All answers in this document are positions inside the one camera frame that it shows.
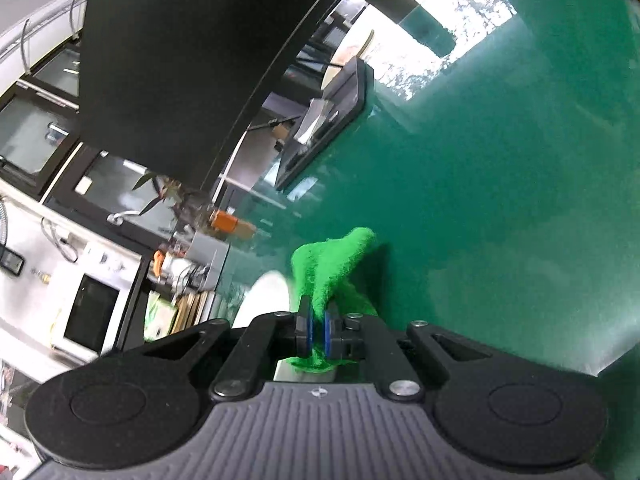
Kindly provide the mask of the green cleaning cloth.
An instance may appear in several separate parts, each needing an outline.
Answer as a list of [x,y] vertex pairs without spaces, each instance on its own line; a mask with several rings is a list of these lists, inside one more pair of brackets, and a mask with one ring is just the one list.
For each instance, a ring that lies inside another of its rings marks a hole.
[[308,296],[314,324],[324,325],[324,311],[331,300],[340,315],[378,316],[370,299],[350,280],[363,258],[372,252],[375,242],[376,235],[371,229],[358,226],[341,238],[297,248],[291,257],[296,302],[293,310],[297,311],[299,301]]

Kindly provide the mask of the grey desk organiser box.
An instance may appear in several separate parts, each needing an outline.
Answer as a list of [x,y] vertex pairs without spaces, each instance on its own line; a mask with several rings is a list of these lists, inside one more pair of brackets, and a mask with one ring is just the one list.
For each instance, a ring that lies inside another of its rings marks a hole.
[[172,284],[177,292],[188,287],[190,278],[196,279],[195,289],[215,290],[224,263],[229,253],[229,245],[218,238],[196,232],[191,237],[176,235],[171,246]]

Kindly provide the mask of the orange cup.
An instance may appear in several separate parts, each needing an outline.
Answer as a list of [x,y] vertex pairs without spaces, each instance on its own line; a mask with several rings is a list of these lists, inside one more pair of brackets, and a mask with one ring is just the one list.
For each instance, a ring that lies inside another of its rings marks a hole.
[[242,240],[249,240],[256,233],[254,224],[220,209],[212,213],[209,223],[214,229],[242,238]]

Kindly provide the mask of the stack of books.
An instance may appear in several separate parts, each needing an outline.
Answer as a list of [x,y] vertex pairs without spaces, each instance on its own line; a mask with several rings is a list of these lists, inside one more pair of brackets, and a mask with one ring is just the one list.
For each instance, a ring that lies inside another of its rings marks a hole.
[[157,341],[206,321],[214,299],[213,292],[189,292],[169,301],[151,292],[143,320],[143,340]]

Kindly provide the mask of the potted plant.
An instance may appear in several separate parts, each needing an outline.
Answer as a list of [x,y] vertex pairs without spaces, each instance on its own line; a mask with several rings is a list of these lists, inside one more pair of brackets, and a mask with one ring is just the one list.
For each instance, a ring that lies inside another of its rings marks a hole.
[[167,234],[196,231],[213,209],[207,193],[154,171],[146,170],[131,191],[140,188],[151,188],[152,195],[136,216],[144,217],[157,207],[164,207],[170,215],[169,226],[162,226],[162,232]]

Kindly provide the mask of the grey notepad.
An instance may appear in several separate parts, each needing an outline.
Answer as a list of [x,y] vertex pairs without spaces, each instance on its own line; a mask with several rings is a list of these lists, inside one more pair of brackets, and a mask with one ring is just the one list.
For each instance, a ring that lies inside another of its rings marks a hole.
[[328,121],[333,109],[334,103],[330,100],[312,99],[302,122],[294,134],[294,139],[299,144],[308,144],[316,131]]

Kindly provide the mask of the grey monitor stand base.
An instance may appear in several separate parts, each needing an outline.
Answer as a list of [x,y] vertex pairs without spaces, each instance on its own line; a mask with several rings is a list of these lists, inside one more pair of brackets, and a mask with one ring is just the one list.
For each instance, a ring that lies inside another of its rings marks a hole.
[[287,188],[363,110],[373,68],[354,56],[313,99],[284,141],[274,187]]

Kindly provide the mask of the black curved monitor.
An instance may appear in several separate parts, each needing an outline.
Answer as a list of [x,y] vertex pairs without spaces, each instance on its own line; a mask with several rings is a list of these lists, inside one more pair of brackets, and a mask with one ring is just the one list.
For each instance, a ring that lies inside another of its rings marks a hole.
[[338,0],[88,0],[85,144],[208,188]]

